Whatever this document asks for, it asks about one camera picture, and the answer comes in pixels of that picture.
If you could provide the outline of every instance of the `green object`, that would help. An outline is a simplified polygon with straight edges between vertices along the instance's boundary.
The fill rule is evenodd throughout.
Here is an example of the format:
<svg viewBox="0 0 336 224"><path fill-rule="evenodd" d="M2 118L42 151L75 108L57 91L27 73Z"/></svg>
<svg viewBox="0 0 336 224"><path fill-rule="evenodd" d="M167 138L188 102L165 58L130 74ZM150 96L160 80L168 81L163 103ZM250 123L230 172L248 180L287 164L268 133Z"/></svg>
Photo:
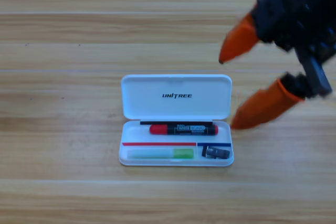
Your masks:
<svg viewBox="0 0 336 224"><path fill-rule="evenodd" d="M151 148L151 149L135 149L128 151L128 158L194 158L194 150L188 149L171 149L171 148Z"/></svg>
<svg viewBox="0 0 336 224"><path fill-rule="evenodd" d="M174 149L173 158L194 158L193 149Z"/></svg>

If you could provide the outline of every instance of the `table surface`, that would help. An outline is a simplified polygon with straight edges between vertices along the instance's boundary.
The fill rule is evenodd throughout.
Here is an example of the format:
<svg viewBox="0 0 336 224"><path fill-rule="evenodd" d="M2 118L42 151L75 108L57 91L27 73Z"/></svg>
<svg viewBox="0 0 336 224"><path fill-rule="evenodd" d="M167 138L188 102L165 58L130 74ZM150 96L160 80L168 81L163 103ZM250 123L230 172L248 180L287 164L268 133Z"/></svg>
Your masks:
<svg viewBox="0 0 336 224"><path fill-rule="evenodd" d="M254 1L0 0L0 222L335 223L334 95L232 131L230 167L119 163L126 74L227 74L230 122L256 90L302 71L273 45L218 63Z"/></svg>

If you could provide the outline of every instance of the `red stripe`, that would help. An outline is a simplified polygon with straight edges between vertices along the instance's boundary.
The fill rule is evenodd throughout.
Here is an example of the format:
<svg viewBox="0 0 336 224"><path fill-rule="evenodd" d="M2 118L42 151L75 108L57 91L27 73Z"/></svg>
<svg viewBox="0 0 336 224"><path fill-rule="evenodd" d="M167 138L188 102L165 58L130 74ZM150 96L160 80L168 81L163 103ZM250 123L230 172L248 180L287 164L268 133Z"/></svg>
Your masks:
<svg viewBox="0 0 336 224"><path fill-rule="evenodd" d="M196 146L196 143L122 143L124 146Z"/></svg>

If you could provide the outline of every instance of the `open case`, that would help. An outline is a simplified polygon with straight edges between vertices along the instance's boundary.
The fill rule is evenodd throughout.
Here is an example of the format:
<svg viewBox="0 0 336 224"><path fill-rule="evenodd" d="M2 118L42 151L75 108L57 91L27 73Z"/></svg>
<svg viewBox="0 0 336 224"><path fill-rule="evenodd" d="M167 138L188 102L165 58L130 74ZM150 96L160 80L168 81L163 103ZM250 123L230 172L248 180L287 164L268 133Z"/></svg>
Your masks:
<svg viewBox="0 0 336 224"><path fill-rule="evenodd" d="M119 160L128 166L228 166L232 81L224 74L131 74L121 80ZM213 135L151 134L153 124L216 125Z"/></svg>

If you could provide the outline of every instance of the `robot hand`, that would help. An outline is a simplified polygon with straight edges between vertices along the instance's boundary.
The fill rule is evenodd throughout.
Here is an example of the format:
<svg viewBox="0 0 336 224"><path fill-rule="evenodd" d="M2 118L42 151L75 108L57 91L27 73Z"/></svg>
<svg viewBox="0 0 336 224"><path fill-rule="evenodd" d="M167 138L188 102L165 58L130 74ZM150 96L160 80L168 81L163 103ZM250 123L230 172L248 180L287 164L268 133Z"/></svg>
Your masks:
<svg viewBox="0 0 336 224"><path fill-rule="evenodd" d="M334 0L257 0L253 9L227 35L219 63L249 52L258 42L294 49L306 75L285 73L259 90L241 107L232 128L243 130L268 123L297 103L332 92L322 64L336 53Z"/></svg>

